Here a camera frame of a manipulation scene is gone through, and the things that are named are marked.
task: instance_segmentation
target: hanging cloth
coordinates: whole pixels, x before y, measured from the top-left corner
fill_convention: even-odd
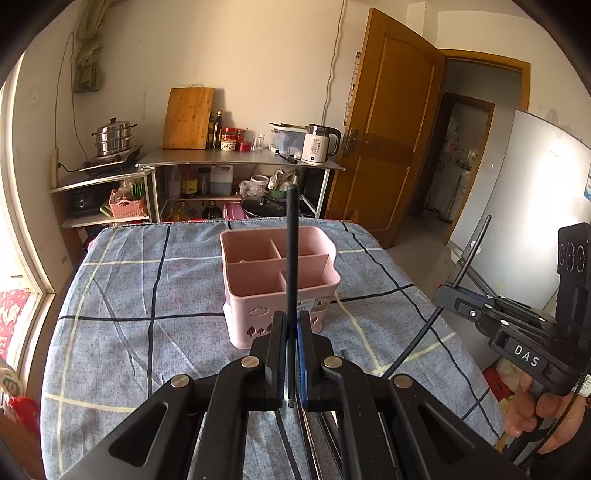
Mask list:
[[[103,73],[98,61],[103,49],[100,31],[105,14],[113,0],[87,0],[78,23],[78,40],[82,42],[76,58],[75,92],[96,92],[103,85]]]

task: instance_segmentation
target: soy sauce bottle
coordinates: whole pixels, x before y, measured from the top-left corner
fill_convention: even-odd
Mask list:
[[[218,110],[216,120],[213,123],[213,148],[221,148],[222,125],[222,111]]]

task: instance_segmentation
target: finger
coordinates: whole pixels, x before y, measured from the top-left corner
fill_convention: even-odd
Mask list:
[[[564,405],[566,407],[571,396],[572,394],[567,397],[559,397],[553,393],[541,394],[538,404],[535,407],[535,412],[538,414],[538,417],[543,419],[556,419],[562,414],[558,411],[561,409],[563,399],[566,399],[566,404]]]
[[[528,393],[531,387],[534,386],[534,377],[523,372],[519,378],[519,386],[521,387],[521,391]]]
[[[561,402],[561,405],[557,410],[557,417],[560,417],[562,415],[564,409],[568,405],[568,400],[571,396],[572,395],[568,395],[567,397],[561,397],[564,400]],[[577,431],[579,430],[581,423],[583,422],[585,408],[585,399],[580,395],[577,395],[577,398],[575,399],[569,412],[566,414],[566,417],[559,425],[559,427],[556,429],[554,434],[540,448],[539,453],[552,452],[553,450],[556,450],[558,447],[572,440],[572,438],[576,435]]]
[[[532,432],[537,427],[536,419],[524,417],[516,410],[510,410],[505,416],[505,431],[513,437],[519,437],[525,432]]]
[[[533,419],[535,414],[535,400],[534,397],[525,392],[520,392],[517,396],[515,409],[527,419]]]

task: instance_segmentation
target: refrigerator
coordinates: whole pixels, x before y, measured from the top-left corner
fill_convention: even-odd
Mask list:
[[[462,286],[543,309],[558,289],[558,229],[591,221],[591,150],[559,127],[515,111],[499,176],[468,256],[487,215],[491,224]],[[451,281],[460,265],[448,278]],[[445,312],[480,368],[498,356],[468,320]]]

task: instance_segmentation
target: black pan lid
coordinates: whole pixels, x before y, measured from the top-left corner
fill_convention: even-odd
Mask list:
[[[285,202],[267,197],[246,197],[241,203],[246,214],[254,217],[284,217],[287,211]]]

